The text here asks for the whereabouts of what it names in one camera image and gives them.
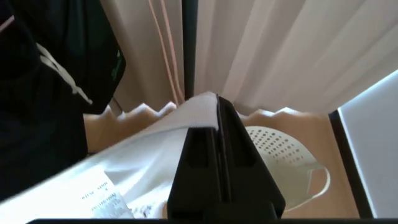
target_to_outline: white drawstring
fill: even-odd
[[[68,71],[66,69],[64,69],[50,54],[50,52],[48,52],[47,49],[45,49],[43,46],[41,46],[40,44],[37,44],[37,48],[38,50],[43,54],[40,55],[40,59],[41,61],[46,64],[48,67],[54,69],[61,77],[62,79],[70,85],[70,87],[72,87],[72,93],[76,94],[79,93],[79,95],[81,97],[83,97],[83,99],[85,99],[85,101],[87,101],[89,104],[93,104],[93,101],[91,99],[89,99],[87,97],[87,95],[85,94],[85,92],[78,86],[76,86],[76,83],[74,81],[74,79],[72,78],[72,76],[69,75]]]

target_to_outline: dark vertical gap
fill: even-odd
[[[185,99],[193,97],[197,45],[198,0],[182,0]]]
[[[329,120],[335,134],[335,139],[338,149],[340,151],[341,160],[343,161],[344,168],[347,173],[347,178],[354,196],[359,217],[373,218],[373,213],[368,201],[368,197],[366,196],[362,180],[356,168],[353,153],[348,144],[347,135],[345,133],[343,123],[341,122],[338,110],[335,110],[334,112],[329,114]]]

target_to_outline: laundry basket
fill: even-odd
[[[246,130],[285,198],[285,211],[297,208],[328,190],[328,169],[319,164],[298,140],[272,128],[248,126]],[[312,171],[318,169],[326,172],[325,186],[319,193],[310,194]]]

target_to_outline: wooden floor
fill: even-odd
[[[86,135],[90,151],[97,152],[156,122],[174,108],[156,113],[150,108],[135,110],[117,119],[110,110],[102,116],[85,116]],[[329,190],[319,198],[286,212],[283,218],[358,218],[358,211],[348,183],[340,152],[327,115],[282,110],[278,113],[258,111],[242,118],[245,126],[266,126],[293,136],[306,146],[315,158],[330,171]],[[323,171],[315,172],[312,192],[325,184]]]

